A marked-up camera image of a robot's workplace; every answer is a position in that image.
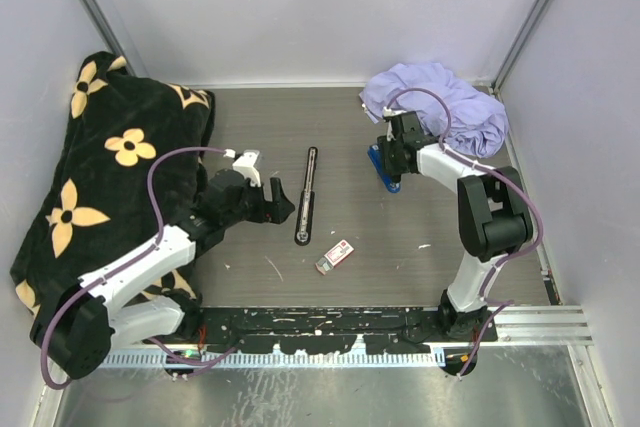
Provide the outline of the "blue stapler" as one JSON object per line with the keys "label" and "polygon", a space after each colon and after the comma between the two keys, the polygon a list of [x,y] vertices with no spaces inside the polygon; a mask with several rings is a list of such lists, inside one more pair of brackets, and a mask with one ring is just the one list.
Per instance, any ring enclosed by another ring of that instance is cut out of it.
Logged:
{"label": "blue stapler", "polygon": [[378,146],[371,145],[367,150],[367,154],[385,188],[390,193],[398,193],[401,190],[401,184],[399,182],[394,182],[391,176],[384,170],[382,156]]}

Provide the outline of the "black stapler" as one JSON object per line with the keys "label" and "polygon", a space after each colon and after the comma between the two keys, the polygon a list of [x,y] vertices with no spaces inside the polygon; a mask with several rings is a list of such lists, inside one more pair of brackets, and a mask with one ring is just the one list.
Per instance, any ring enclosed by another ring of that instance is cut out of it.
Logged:
{"label": "black stapler", "polygon": [[317,166],[318,149],[312,146],[307,152],[304,185],[300,195],[294,242],[306,246],[311,240],[315,192],[314,180]]}

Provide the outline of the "red white staple box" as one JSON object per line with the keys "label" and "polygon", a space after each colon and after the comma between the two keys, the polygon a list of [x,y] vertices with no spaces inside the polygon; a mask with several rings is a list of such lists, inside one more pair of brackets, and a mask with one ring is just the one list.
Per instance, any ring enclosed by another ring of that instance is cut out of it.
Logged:
{"label": "red white staple box", "polygon": [[339,241],[329,249],[316,263],[315,268],[321,275],[334,270],[354,252],[354,247],[346,240]]}

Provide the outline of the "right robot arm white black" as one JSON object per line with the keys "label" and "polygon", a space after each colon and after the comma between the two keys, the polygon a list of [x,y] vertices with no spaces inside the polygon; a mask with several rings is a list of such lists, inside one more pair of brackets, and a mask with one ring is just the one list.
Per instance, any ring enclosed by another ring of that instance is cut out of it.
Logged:
{"label": "right robot arm white black", "polygon": [[458,232],[464,255],[453,282],[441,296],[435,325],[459,341],[487,318],[487,294],[498,262],[520,250],[534,228],[519,172],[472,161],[424,132],[413,112],[385,119],[387,133],[369,154],[383,182],[398,189],[405,174],[433,179],[457,196]]}

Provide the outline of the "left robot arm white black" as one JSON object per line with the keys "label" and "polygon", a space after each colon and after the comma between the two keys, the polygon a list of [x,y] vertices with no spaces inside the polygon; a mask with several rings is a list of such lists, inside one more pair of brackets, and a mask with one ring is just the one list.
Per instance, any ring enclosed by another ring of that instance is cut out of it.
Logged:
{"label": "left robot arm white black", "polygon": [[195,203],[181,210],[158,236],[116,261],[77,278],[52,281],[30,338],[73,380],[96,370],[114,349],[151,337],[188,343],[203,323],[197,300],[174,285],[150,301],[131,301],[155,281],[193,263],[243,222],[282,224],[294,212],[280,178],[271,194],[241,173],[220,170]]}

